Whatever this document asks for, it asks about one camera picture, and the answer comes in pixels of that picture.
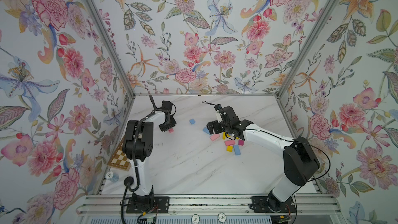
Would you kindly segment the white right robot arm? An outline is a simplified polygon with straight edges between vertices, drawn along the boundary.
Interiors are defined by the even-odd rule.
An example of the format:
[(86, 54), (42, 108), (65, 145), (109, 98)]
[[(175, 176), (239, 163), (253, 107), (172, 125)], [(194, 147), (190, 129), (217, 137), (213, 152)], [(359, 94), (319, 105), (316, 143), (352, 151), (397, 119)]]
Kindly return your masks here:
[(282, 176), (263, 200), (253, 203), (253, 207), (266, 212), (279, 213), (293, 203), (293, 195), (305, 186), (320, 169), (314, 149), (303, 137), (289, 138), (268, 131), (250, 120), (240, 120), (230, 106), (214, 106), (216, 120), (208, 122), (210, 134), (227, 134), (231, 139), (238, 138), (264, 147), (274, 153), (283, 169)]

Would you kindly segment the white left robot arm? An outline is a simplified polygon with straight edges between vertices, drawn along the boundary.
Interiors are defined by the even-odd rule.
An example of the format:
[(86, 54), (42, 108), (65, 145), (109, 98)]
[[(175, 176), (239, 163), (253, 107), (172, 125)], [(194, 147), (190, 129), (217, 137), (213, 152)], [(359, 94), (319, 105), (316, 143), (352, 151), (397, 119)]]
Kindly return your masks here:
[(166, 132), (176, 126), (174, 115), (176, 106), (170, 101), (163, 101), (161, 107), (157, 107), (151, 100), (153, 110), (140, 120), (127, 122), (123, 138), (122, 151), (128, 162), (134, 169), (134, 174), (124, 179), (125, 191), (132, 193), (134, 204), (153, 206), (154, 192), (149, 175), (146, 174), (149, 158), (153, 151), (154, 128)]

